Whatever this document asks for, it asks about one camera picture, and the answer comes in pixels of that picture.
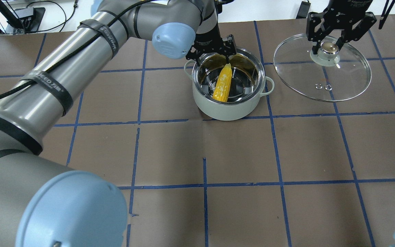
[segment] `pot handle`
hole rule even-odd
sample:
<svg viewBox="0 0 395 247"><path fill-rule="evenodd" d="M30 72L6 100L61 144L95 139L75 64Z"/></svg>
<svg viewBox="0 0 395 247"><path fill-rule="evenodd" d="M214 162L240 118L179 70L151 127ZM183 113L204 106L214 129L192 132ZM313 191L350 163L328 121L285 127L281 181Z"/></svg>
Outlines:
<svg viewBox="0 0 395 247"><path fill-rule="evenodd" d="M271 84L272 84L272 89L271 90L269 90L268 92L265 92L265 93L260 93L260 97L263 97L263 96L266 96L266 95L269 95L272 91L274 91L274 88L275 88L275 83L274 83L274 80L272 80L270 77L265 77L266 78L266 80L267 81L269 81Z"/></svg>
<svg viewBox="0 0 395 247"><path fill-rule="evenodd" d="M188 60L188 61L185 63L185 65L184 65L184 72L185 72L185 74L188 76L188 78L190 78L190 80L192 80L192 81L193 81L193 76L187 72L187 66L188 66L188 64L191 64L191 63L193 63L193 62L194 62L194 60Z"/></svg>

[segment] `white background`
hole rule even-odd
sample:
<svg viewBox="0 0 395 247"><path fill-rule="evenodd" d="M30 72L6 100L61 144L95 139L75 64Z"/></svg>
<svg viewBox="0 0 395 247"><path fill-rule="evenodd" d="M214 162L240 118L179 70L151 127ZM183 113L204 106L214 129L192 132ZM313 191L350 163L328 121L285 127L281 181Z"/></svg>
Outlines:
<svg viewBox="0 0 395 247"><path fill-rule="evenodd" d="M10 1L13 8L24 8L26 3L16 3ZM69 17L72 13L73 0L56 0ZM79 7L75 11L74 17L67 23L63 31L76 30L80 21L91 17L91 5L94 0L80 0ZM310 11L322 12L327 6L329 0L310 0L312 5ZM374 12L376 15L382 13L386 0L374 0L368 11ZM224 5L224 11L219 16L219 22L246 22L261 20L279 20L294 19L298 12L301 0L235 0L232 3ZM35 3L34 7L45 7L46 12L41 30L51 28L64 21L62 10L52 3ZM391 11L395 14L395 5ZM0 21L4 27L7 26L6 19L0 13ZM51 32L57 32L60 28L56 28Z"/></svg>

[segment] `black metal bar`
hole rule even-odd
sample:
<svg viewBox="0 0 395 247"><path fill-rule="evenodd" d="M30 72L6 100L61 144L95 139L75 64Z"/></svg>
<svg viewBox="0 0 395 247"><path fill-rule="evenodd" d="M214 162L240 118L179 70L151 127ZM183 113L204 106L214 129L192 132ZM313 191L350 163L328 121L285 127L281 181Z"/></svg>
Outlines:
<svg viewBox="0 0 395 247"><path fill-rule="evenodd" d="M0 0L0 12L7 19L9 25L14 28L22 28L21 21L5 6L2 0Z"/></svg>

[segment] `yellow corn cob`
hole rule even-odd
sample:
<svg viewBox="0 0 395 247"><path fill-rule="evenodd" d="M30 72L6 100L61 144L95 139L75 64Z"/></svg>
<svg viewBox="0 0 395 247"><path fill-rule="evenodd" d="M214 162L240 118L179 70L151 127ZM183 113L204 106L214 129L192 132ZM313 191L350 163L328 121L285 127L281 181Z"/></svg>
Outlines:
<svg viewBox="0 0 395 247"><path fill-rule="evenodd" d="M221 70L219 78L216 82L216 87L213 93L213 99L222 102L228 101L229 87L231 86L232 69L231 64L227 63Z"/></svg>

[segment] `silver robotic arm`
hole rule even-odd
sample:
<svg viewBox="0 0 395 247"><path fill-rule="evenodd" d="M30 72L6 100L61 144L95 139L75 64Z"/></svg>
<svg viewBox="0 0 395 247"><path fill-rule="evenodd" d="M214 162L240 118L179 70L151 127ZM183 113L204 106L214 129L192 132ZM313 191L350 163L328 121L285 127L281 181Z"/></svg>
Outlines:
<svg viewBox="0 0 395 247"><path fill-rule="evenodd" d="M169 58L235 54L232 36L218 32L215 1L141 3L104 0L15 86L24 89L0 100L0 247L121 245L127 210L119 189L37 155L45 134L129 37L152 40Z"/></svg>

